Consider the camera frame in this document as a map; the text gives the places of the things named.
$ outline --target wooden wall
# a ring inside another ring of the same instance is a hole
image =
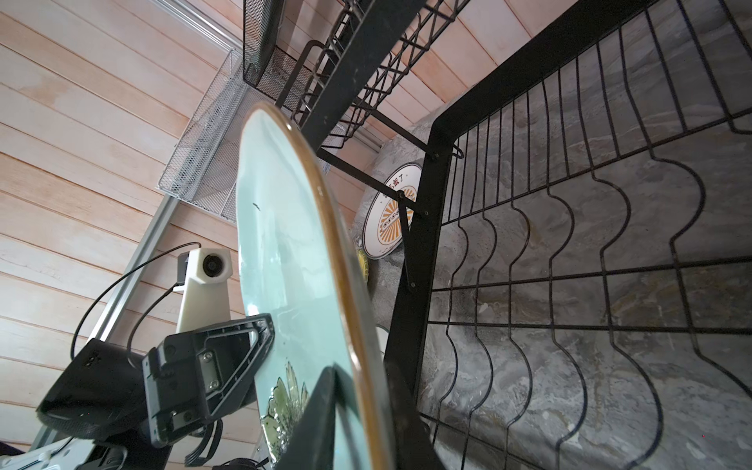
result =
[[[225,55],[150,0],[0,2],[0,440],[32,443],[35,407],[69,362],[75,326],[141,240],[162,169]],[[232,250],[241,317],[235,226],[181,205],[159,249],[187,241]],[[147,269],[117,342],[174,283],[176,264],[166,256]],[[174,332],[180,300],[154,309],[136,350]],[[259,434],[255,405],[228,417],[212,463],[250,456]],[[197,442],[181,441],[171,460],[182,466]]]

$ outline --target metal rod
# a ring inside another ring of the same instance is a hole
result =
[[[293,89],[295,81],[298,80],[298,75],[300,75],[300,71],[303,69],[305,60],[308,58],[308,54],[311,53],[311,49],[313,49],[314,46],[320,47],[321,49],[324,49],[326,47],[323,43],[316,41],[315,39],[311,39],[308,43],[306,43],[305,47],[303,47],[303,52],[298,58],[298,62],[295,62],[295,67],[293,67],[293,71],[290,72],[290,76],[287,78],[287,82],[285,82],[284,84],[284,88],[282,89],[279,98],[277,98],[277,101],[274,103],[277,108],[281,109],[284,107],[284,102],[287,100],[287,96],[290,94],[290,90]]]
[[[217,45],[230,50],[241,50],[243,43],[224,26],[207,17],[198,8],[184,0],[151,0],[172,16],[184,21]]]
[[[408,279],[408,286],[410,290],[415,290],[415,281],[410,279],[410,267],[412,266],[412,240],[410,239],[410,223],[408,221],[408,209],[405,207],[405,191],[399,192],[399,200],[397,201],[397,210],[399,211],[399,228],[402,230],[402,243],[405,247],[405,260],[402,262],[402,267],[405,270],[405,276]]]
[[[412,135],[410,132],[406,131],[405,128],[400,126],[399,124],[395,123],[388,117],[384,116],[379,110],[374,109],[371,111],[371,115],[375,117],[376,119],[380,120],[382,123],[384,123],[387,127],[392,129],[394,132],[400,134],[402,137],[408,140],[411,144],[413,144],[415,147],[418,147],[423,152],[430,153],[428,144],[421,141],[419,138]]]
[[[124,272],[130,271],[135,266],[140,265],[152,256],[179,203],[180,200],[178,198],[165,196]],[[141,277],[143,275],[144,270],[140,269],[112,289],[110,300],[107,302],[107,306],[105,306],[96,325],[94,325],[94,329],[92,330],[89,339],[96,338],[102,341],[107,341],[109,339],[115,326],[120,320],[120,314],[125,310],[128,301],[133,296],[133,293],[141,282]]]
[[[321,146],[424,5],[424,0],[370,4],[301,126],[312,148]]]
[[[360,171],[358,168],[355,168],[350,163],[345,162],[343,159],[332,154],[327,149],[320,148],[319,150],[316,150],[316,156],[322,159],[324,162],[329,163],[331,166],[343,171],[344,173],[347,173],[348,175],[355,178],[356,180],[361,181],[362,183],[368,184],[370,187],[377,190],[379,193],[389,196],[390,198],[399,202],[398,192],[388,187],[386,184],[381,183],[379,180],[372,177],[371,175]],[[413,211],[417,210],[417,204],[415,203],[415,201],[409,198],[405,198],[404,203],[407,207],[409,207]]]

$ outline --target plate rim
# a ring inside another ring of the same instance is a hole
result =
[[[341,226],[341,215],[335,212],[333,205],[335,198],[323,179],[311,146],[305,140],[297,125],[292,123],[272,103],[259,102],[248,111],[241,128],[241,142],[248,121],[257,112],[263,112],[269,116],[282,131],[284,137],[293,147],[294,154],[303,168],[308,183],[311,185],[311,192],[321,220],[326,249],[329,252],[332,266],[332,277],[334,278],[334,288],[340,308],[344,340],[350,352],[350,370],[353,375],[359,418],[368,445],[368,458],[374,470],[391,470],[394,468],[396,457],[394,428],[391,415],[387,416],[381,413],[382,407],[379,405],[380,400],[376,393],[378,389],[385,389],[387,384],[384,382],[383,387],[377,387],[373,380],[374,373],[378,373],[378,371],[371,370],[372,362],[368,360],[368,345],[365,339],[364,325],[360,321],[357,301],[350,285],[347,257],[341,249],[346,246],[344,243],[345,234],[341,232],[344,230]],[[389,396],[381,398],[382,401],[386,399],[388,405]]]

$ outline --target wood plank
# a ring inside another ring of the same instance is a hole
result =
[[[18,292],[24,292],[24,296],[19,296]],[[33,326],[41,326],[45,329],[65,333],[68,338],[66,340],[68,347],[70,347],[70,341],[78,322],[92,303],[92,299],[51,289],[5,274],[0,274],[0,300],[3,305],[0,316],[24,324],[32,324]],[[89,337],[104,307],[105,303],[99,302],[92,309],[81,326],[79,333],[81,338]],[[140,316],[141,314],[130,310],[123,312],[122,320],[113,331],[112,340],[115,344],[124,345],[127,342],[128,334]],[[175,333],[174,323],[151,316],[146,317],[134,337],[133,348],[145,351],[157,345],[166,335],[173,333]]]
[[[96,299],[120,276],[5,235],[0,235],[0,271],[88,299]],[[143,313],[164,292],[164,289],[142,282],[128,308]],[[102,300],[106,302],[109,295]],[[181,300],[180,294],[170,294],[152,310],[151,315],[175,323]]]
[[[151,221],[149,214],[9,156],[0,154],[0,167],[0,191],[130,240],[140,241]]]
[[[177,139],[78,85],[0,46],[0,83],[79,123],[167,163]]]
[[[11,359],[0,359],[0,402],[37,407],[62,371]]]
[[[305,0],[305,2],[332,25],[337,22],[337,17],[342,11],[342,3],[337,0]]]
[[[386,100],[412,123],[417,123],[428,114],[426,107],[399,85],[394,87]]]
[[[277,36],[277,46],[288,53],[292,58],[297,60],[300,57],[300,52],[297,50],[294,50],[290,47],[288,43],[285,41],[282,41],[279,36]],[[310,54],[308,54],[308,59],[305,60],[305,66],[308,67],[308,70],[313,70],[316,64],[314,62],[311,62],[311,60],[318,60],[318,53],[320,50],[312,50]]]
[[[340,214],[342,214],[342,220],[344,220],[344,227],[350,230],[350,228],[353,226],[353,222],[355,221],[355,212],[346,208],[342,204],[339,204],[338,206],[339,212]]]
[[[110,0],[54,0],[203,93],[217,70]]]
[[[445,103],[451,102],[467,89],[433,50],[424,53],[411,70]]]
[[[202,93],[51,0],[7,0],[2,12],[170,108],[190,116]]]
[[[509,8],[525,26],[530,36],[535,36],[560,17],[577,0],[506,0]]]
[[[304,0],[287,0],[285,17],[308,37],[323,43],[332,32],[332,23]]]
[[[191,0],[190,4],[198,8],[201,12],[206,14],[206,16],[210,17],[212,20],[219,23],[221,26],[223,26],[225,29],[227,29],[229,32],[235,35],[235,37],[239,41],[242,42],[243,40],[242,24],[240,26],[236,25],[228,18],[225,18],[219,11],[211,7],[207,2],[204,2],[204,0]]]
[[[146,214],[154,214],[164,197],[2,123],[0,152],[6,155],[4,159],[12,156]],[[29,193],[34,189],[37,189],[36,183],[27,188]]]
[[[144,0],[115,0],[115,2],[215,69],[218,69],[225,61],[226,49],[187,26],[156,3],[144,2]]]
[[[8,403],[0,403],[0,421],[13,423],[0,426],[0,441],[3,442],[31,444],[41,426],[34,408]]]
[[[140,316],[132,311],[124,312],[120,318],[120,322],[118,322],[117,327],[112,332],[110,341],[120,346],[126,346],[128,344],[128,337]],[[158,346],[159,343],[165,340],[166,336],[174,335],[176,328],[177,326],[174,323],[146,317],[133,335],[132,348],[145,353],[152,347]]]
[[[243,8],[237,6],[231,0],[204,0],[207,5],[218,11],[223,17],[232,21],[232,24],[243,29]]]
[[[69,333],[0,317],[1,357],[63,370],[71,361],[71,338],[73,335]],[[79,351],[84,343],[86,339],[79,338],[76,350]]]
[[[383,101],[378,105],[378,110],[381,111],[384,116],[390,118],[392,121],[400,125],[405,129],[409,129],[413,126],[412,121],[403,116],[402,113],[397,111],[389,102]]]
[[[399,81],[399,86],[410,93],[428,111],[433,111],[444,105],[444,101],[431,91],[412,71],[402,77]]]
[[[296,52],[294,54],[290,53],[290,55],[298,58],[300,57],[301,52],[303,52],[305,45],[311,40],[311,36],[298,26],[295,26],[295,23],[290,21],[289,18],[285,17],[282,19],[282,26],[280,27],[277,39],[289,45],[290,48]],[[314,59],[319,52],[319,50],[312,52],[310,57]]]
[[[5,191],[18,198],[116,234],[107,235],[106,232],[100,234],[97,233],[98,230],[92,227],[71,222],[66,217],[56,217],[54,213],[47,214],[46,211],[34,205],[15,203],[19,209],[8,211],[7,222],[0,222],[0,226],[7,226],[8,230],[11,230],[11,232],[6,231],[6,235],[27,240],[32,244],[107,268],[116,273],[125,270],[131,253],[151,221],[147,214],[134,211],[125,205],[79,186],[71,185],[64,180],[7,156],[0,156],[0,164],[6,170],[6,178],[0,180],[0,191]],[[2,201],[8,201],[9,197],[0,194]],[[27,206],[28,212],[25,212],[26,209],[20,209],[20,207],[26,208]],[[25,214],[34,214],[34,216],[27,217]],[[59,227],[62,231],[56,230],[54,237],[47,237],[45,233],[49,231],[43,230],[43,227],[58,227],[58,219],[61,219]],[[80,237],[83,234],[86,234],[91,244],[80,243]],[[122,235],[130,241],[124,241],[118,235]],[[170,225],[166,229],[158,249],[161,251],[169,250],[179,244],[196,241],[197,238],[206,247],[221,247],[217,243],[199,238],[197,235]],[[232,251],[231,258],[235,272],[233,279],[237,281],[239,279],[237,252]],[[176,276],[176,263],[176,256],[173,255],[169,255],[164,261],[156,262],[154,266],[147,268],[148,276],[145,280],[154,284],[155,280],[163,279],[157,285],[161,287],[171,286]],[[166,273],[163,266],[169,268]]]
[[[387,127],[384,123],[382,123],[380,120],[376,119],[375,117],[367,117],[365,119],[364,126],[367,129],[373,129],[382,136],[384,136],[384,142],[392,140],[397,136],[397,133],[394,132],[391,128]]]
[[[378,153],[374,152],[373,150],[371,150],[371,148],[365,146],[364,144],[361,144],[358,140],[350,139],[349,141],[345,142],[344,146],[337,152],[337,156],[343,159],[345,162],[350,163],[355,168],[369,173],[374,161],[376,160],[376,157],[378,156]],[[364,183],[361,183],[355,178],[349,175],[347,175],[346,178],[352,184],[363,189],[366,188],[366,185]]]
[[[241,408],[222,418],[222,437],[233,441],[256,443],[261,435],[261,422],[257,409]]]
[[[92,299],[51,289],[6,274],[0,274],[0,300],[2,301],[0,315],[3,317],[33,323],[70,335],[92,304]],[[105,303],[99,302],[92,309],[81,326],[82,336],[89,336],[104,308]]]
[[[372,140],[374,143],[376,143],[379,148],[383,147],[385,143],[389,141],[389,138],[376,130],[375,127],[371,126],[371,124],[366,121],[361,127],[361,132],[366,133],[366,137]]]
[[[238,251],[238,227],[201,209],[181,202],[172,216],[172,224]]]
[[[459,21],[451,23],[441,33],[431,46],[431,51],[441,58],[467,87],[483,80],[496,68],[496,63]]]
[[[506,2],[472,0],[459,13],[459,20],[497,65],[530,40]]]
[[[156,186],[164,165],[15,90],[0,86],[0,122],[72,153],[146,188]]]
[[[345,206],[353,212],[358,210],[360,200],[363,198],[362,188],[353,185],[350,181],[345,180],[334,172],[329,172],[326,175],[326,182],[334,192],[334,197],[340,205]]]
[[[138,244],[0,193],[0,233],[108,271],[125,271]]]
[[[0,43],[174,137],[180,137],[188,123],[177,111],[4,14]]]

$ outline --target metal mesh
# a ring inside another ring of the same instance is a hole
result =
[[[420,409],[448,468],[749,468],[749,4],[662,0],[460,135]]]
[[[233,185],[234,173],[220,178],[211,163],[214,154],[222,146],[225,133],[248,89],[241,73],[241,56],[237,51],[231,50],[180,137],[172,158],[159,179],[161,190],[200,205],[197,201],[209,196],[210,188],[206,187],[204,181],[206,174],[212,177],[211,189],[215,192],[229,190]],[[235,160],[237,171],[237,154]],[[210,166],[215,171],[208,174]],[[220,207],[204,208],[221,214]]]
[[[243,2],[243,79],[258,86],[274,54],[284,0]]]
[[[264,75],[261,76],[261,80],[259,80],[256,88],[276,101],[280,93],[282,93],[282,89],[287,82],[287,78],[292,73],[296,62],[297,59],[279,47],[276,47],[271,55],[269,64],[266,66],[266,70],[264,70]],[[295,79],[295,84],[290,90],[290,94],[285,99],[285,108],[291,110],[298,104],[300,95],[303,94],[303,89],[310,76],[311,70],[306,67],[301,68],[300,73]]]
[[[339,125],[332,130],[330,138],[321,147],[330,150],[342,148],[344,142],[353,137],[355,131],[365,123],[371,111],[378,108],[420,57],[430,49],[438,36],[456,20],[468,2],[469,0],[429,0],[400,36],[397,44],[378,66],[340,119]],[[335,64],[347,49],[360,19],[365,14],[365,6],[364,2],[356,0],[344,3],[344,9],[329,33],[326,48],[321,51],[316,62],[317,73],[309,73],[302,88],[305,92],[299,93],[300,99],[292,108],[295,110],[293,121],[299,125],[305,121],[326,86]]]
[[[235,222],[235,181],[244,118],[257,102],[273,102],[279,96],[294,65],[292,57],[275,48],[257,89],[243,81],[241,55],[231,50],[177,143],[159,188]],[[299,81],[307,77],[306,72],[310,74],[303,68]],[[294,86],[288,101],[296,103],[301,92],[300,86]],[[290,117],[289,109],[282,111]],[[327,173],[329,164],[320,164]]]

